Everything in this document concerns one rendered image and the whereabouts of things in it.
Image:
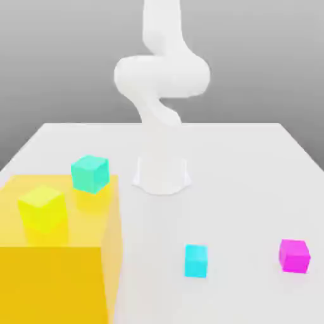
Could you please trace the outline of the small turquoise cube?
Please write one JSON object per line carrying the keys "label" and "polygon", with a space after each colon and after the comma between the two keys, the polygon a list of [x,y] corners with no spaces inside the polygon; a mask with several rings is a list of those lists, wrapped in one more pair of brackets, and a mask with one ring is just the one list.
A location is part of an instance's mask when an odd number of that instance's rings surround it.
{"label": "small turquoise cube", "polygon": [[71,165],[73,188],[82,192],[97,194],[110,181],[109,161],[93,155],[86,155]]}

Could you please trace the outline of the small cyan cube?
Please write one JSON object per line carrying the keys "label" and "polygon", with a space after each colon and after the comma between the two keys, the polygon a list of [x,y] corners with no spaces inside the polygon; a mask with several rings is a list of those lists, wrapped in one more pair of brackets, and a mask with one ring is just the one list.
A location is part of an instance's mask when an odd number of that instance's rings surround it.
{"label": "small cyan cube", "polygon": [[206,278],[208,272],[208,248],[204,245],[187,244],[185,247],[186,277]]}

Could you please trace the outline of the small yellow cube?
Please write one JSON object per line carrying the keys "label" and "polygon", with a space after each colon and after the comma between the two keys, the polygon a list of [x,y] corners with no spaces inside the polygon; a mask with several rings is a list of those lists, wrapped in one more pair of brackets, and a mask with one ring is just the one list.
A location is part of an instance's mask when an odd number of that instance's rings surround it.
{"label": "small yellow cube", "polygon": [[46,185],[24,193],[17,205],[23,224],[42,233],[54,230],[68,218],[65,194]]}

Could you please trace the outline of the small magenta cube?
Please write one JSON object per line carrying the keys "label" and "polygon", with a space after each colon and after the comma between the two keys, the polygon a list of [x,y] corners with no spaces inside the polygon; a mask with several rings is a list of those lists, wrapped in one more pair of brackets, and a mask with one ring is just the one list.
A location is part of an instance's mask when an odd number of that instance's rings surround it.
{"label": "small magenta cube", "polygon": [[282,239],[278,258],[282,271],[307,273],[311,255],[304,240]]}

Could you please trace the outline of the large orange box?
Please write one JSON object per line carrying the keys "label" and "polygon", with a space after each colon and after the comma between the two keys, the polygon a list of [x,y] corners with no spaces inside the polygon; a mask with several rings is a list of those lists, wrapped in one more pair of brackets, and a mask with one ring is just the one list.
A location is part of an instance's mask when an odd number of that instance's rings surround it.
{"label": "large orange box", "polygon": [[[17,200],[46,184],[68,216],[44,233],[27,228]],[[69,175],[15,175],[0,188],[0,324],[113,324],[122,267],[118,178],[97,194]]]}

